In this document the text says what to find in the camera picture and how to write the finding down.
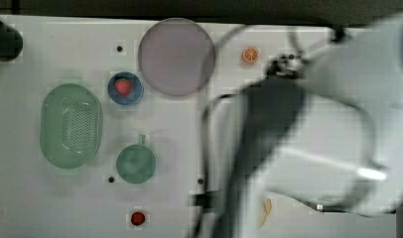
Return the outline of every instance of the green oval basket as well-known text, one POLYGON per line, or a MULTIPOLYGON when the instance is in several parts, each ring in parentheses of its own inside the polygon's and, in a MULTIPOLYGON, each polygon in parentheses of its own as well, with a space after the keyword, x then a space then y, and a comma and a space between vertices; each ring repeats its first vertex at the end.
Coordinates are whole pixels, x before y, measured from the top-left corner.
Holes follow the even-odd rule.
POLYGON ((102 136, 102 109, 96 97, 77 84, 64 84, 45 98, 41 150, 61 169, 84 165, 96 154, 102 136))

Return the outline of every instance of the green mug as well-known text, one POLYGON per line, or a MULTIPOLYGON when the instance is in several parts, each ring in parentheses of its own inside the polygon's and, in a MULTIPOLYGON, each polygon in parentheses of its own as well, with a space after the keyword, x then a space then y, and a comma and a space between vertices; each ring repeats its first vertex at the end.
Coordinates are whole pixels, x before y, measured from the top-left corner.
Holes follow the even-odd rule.
POLYGON ((117 158, 119 175, 130 183, 145 182, 155 172, 156 157, 145 140, 146 136, 140 135, 139 144, 126 147, 117 158))

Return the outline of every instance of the orange object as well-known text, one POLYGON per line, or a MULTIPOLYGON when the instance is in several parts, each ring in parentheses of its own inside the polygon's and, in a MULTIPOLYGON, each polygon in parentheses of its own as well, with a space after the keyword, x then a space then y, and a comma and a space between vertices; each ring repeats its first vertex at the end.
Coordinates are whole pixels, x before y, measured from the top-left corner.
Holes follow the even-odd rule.
POLYGON ((255 47, 247 47, 242 52, 242 59, 248 63, 254 63, 258 59, 258 49, 255 47))

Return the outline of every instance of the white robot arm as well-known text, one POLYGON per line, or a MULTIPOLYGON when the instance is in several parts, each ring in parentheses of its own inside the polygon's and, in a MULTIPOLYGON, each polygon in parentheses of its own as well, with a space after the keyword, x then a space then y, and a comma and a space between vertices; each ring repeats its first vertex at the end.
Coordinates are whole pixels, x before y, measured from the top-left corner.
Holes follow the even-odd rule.
POLYGON ((302 79, 265 79, 232 100, 234 122, 220 127, 232 166, 213 237, 253 236, 249 180, 364 216, 402 204, 403 15, 316 57, 302 79))

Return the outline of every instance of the small blue dish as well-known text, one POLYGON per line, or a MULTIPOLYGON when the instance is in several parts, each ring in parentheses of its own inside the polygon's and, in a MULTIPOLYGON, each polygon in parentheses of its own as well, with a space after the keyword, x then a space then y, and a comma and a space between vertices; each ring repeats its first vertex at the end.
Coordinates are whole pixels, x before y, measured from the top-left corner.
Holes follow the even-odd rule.
POLYGON ((143 97, 144 88, 140 79, 131 72, 118 72, 108 83, 108 94, 111 99, 120 105, 133 105, 139 103, 143 97), (115 81, 121 78, 131 80, 131 91, 128 95, 122 96, 115 88, 115 81))

